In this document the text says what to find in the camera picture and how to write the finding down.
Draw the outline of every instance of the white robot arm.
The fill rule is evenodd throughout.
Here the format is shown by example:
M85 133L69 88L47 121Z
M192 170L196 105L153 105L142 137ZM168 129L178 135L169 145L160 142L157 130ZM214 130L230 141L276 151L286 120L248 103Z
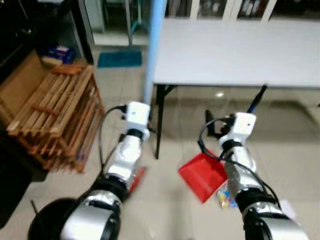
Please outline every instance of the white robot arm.
M124 138L112 155L109 168L84 193L70 211L60 232L61 240L116 240L121 225L121 208L139 168L142 144L149 137L150 107L139 102L126 106ZM218 139L223 150L228 189L242 213L246 240L309 240L307 234L289 219L257 175L257 166L244 147L252 133L256 117L238 112L219 119L224 122L216 133L213 120L207 121L199 137L199 146L210 155L201 135L205 128Z
M228 176L228 190L242 213L246 240L309 240L303 229L288 218L281 210L279 200L273 190L257 174L257 166L245 148L251 135L256 116L237 112L221 120L223 133L216 133L210 122L206 125L210 135L216 137L223 151L225 171ZM207 152L199 139L200 148ZM272 190L270 195L266 186Z
M142 143L149 138L150 106L130 102L126 106L124 138L113 152L109 168L81 196L67 218L61 240L116 240L122 203L139 169Z

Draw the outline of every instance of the blue mat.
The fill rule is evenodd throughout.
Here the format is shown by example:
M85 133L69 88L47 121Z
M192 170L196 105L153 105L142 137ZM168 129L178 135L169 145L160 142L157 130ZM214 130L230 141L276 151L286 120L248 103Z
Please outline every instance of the blue mat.
M141 51L134 50L101 52L98 60L98 68L140 67L141 65Z

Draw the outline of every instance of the blue pole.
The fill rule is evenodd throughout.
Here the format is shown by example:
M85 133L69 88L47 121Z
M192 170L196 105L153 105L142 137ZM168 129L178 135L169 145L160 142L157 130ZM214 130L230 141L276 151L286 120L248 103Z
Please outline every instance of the blue pole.
M167 0L153 0L151 5L149 48L145 70L143 101L151 104L153 80L157 60L160 33L164 22Z

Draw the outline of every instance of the red object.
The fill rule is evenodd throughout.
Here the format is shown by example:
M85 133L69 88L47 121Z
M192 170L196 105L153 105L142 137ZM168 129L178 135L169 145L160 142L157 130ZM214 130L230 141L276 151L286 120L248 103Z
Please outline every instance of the red object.
M196 155L178 172L202 203L228 179L224 165L204 153Z
M146 170L147 170L146 167L141 167L141 168L139 169L138 173L136 174L136 176L135 176L135 178L134 178L134 180L133 180L133 183L132 183L132 185L131 185L131 188L130 188L130 190L129 190L129 193L130 193L130 194L133 193L133 192L136 190L137 186L138 186L139 183L140 183L141 178L145 175Z

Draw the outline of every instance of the table top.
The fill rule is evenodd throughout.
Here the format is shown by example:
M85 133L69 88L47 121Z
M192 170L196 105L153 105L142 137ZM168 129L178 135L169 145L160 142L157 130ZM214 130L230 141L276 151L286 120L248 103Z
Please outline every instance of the table top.
M320 87L320 24L165 19L155 84Z

